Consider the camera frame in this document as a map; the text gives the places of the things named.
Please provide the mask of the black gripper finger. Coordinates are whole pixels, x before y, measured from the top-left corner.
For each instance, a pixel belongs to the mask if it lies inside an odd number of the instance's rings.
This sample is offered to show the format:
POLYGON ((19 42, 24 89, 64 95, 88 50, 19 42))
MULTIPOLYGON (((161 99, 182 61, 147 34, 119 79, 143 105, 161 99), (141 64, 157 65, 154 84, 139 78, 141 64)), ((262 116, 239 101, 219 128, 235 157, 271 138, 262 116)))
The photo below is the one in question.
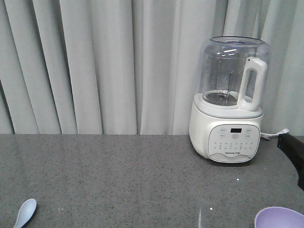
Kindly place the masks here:
POLYGON ((304 190, 304 143, 294 136, 284 133, 279 135, 277 147, 294 165, 298 174, 297 185, 304 190))

